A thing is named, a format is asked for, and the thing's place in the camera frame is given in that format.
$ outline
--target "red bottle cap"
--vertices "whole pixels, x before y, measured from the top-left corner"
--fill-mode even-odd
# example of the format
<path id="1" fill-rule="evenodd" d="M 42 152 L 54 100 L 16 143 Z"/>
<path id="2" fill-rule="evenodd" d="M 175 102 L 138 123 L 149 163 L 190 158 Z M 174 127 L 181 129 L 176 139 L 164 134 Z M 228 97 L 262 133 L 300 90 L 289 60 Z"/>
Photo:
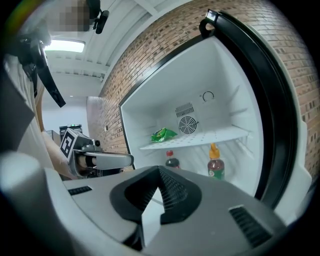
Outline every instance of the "red bottle cap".
<path id="1" fill-rule="evenodd" d="M 167 157 L 172 157 L 174 155 L 174 152 L 172 150 L 169 150 L 166 152 Z"/>

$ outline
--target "brick wall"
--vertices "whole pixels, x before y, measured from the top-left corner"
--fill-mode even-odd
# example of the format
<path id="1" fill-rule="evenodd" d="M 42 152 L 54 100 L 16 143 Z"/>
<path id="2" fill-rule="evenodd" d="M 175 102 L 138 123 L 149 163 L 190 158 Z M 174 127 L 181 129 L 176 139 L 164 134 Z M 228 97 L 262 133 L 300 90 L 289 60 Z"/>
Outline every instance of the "brick wall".
<path id="1" fill-rule="evenodd" d="M 90 136 L 109 152 L 127 153 L 118 104 L 130 88 L 164 56 L 200 34 L 207 9 L 224 10 L 253 26 L 270 43 L 287 67 L 308 127 L 305 166 L 314 177 L 320 169 L 320 87 L 307 48 L 276 8 L 258 0 L 194 0 L 162 16 L 126 49 L 99 97 L 87 100 Z"/>

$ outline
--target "white wall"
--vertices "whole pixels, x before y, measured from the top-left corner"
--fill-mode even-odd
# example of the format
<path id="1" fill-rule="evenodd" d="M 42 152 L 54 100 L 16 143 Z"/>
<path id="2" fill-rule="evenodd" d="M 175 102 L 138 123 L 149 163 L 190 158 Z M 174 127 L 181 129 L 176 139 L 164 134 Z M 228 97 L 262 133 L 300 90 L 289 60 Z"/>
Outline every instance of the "white wall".
<path id="1" fill-rule="evenodd" d="M 59 134 L 60 126 L 82 125 L 82 132 L 89 136 L 87 122 L 87 97 L 63 97 L 66 105 L 60 108 L 50 97 L 47 91 L 44 92 L 42 101 L 42 119 L 44 129 L 54 130 Z"/>

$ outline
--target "orange bottle cap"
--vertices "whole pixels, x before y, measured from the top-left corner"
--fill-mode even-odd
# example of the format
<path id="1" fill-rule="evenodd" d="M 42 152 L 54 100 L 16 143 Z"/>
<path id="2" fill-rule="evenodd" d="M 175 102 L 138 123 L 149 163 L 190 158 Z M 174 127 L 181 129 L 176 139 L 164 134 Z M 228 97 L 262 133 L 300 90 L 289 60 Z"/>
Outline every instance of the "orange bottle cap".
<path id="1" fill-rule="evenodd" d="M 211 149 L 209 151 L 209 157 L 211 159 L 219 158 L 220 157 L 220 151 L 217 149 L 215 143 L 211 143 Z"/>

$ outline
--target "refrigerator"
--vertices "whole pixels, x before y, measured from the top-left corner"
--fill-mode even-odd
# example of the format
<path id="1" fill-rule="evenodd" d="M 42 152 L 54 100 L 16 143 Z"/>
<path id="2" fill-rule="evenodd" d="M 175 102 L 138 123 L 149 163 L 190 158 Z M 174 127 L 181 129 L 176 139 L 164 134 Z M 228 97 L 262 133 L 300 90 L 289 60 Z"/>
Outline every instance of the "refrigerator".
<path id="1" fill-rule="evenodd" d="M 268 42 L 231 15 L 208 10 L 199 29 L 200 36 L 157 63 L 119 104 L 133 167 L 164 166 L 172 150 L 181 169 L 208 176 L 216 143 L 225 180 L 290 224 L 312 181 L 304 167 L 307 125 L 290 76 Z M 178 135 L 151 142 L 161 128 Z M 151 233 L 159 228 L 152 216 L 163 213 L 161 202 L 157 190 L 142 216 Z"/>

